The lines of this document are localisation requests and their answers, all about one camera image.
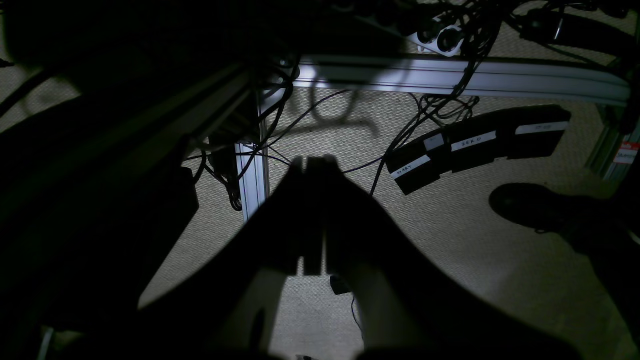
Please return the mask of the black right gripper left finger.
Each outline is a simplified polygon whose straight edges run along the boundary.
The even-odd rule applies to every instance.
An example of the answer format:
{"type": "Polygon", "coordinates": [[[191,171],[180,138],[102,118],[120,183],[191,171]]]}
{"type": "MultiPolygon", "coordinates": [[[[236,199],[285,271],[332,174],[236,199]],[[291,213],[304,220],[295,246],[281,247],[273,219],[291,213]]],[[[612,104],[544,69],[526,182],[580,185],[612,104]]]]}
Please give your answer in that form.
{"type": "Polygon", "coordinates": [[[217,255],[142,310],[140,358],[270,359],[283,287],[307,251],[303,166],[295,158],[217,255]]]}

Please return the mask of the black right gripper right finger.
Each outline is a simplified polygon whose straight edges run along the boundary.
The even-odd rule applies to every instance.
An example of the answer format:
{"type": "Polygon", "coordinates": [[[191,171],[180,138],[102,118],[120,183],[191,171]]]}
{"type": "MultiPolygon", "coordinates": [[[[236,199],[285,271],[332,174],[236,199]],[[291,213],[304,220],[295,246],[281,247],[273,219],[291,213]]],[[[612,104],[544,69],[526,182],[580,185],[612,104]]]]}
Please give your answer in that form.
{"type": "Polygon", "coordinates": [[[358,303],[361,360],[578,360],[553,335],[456,283],[386,210],[323,156],[327,268],[358,303]]]}

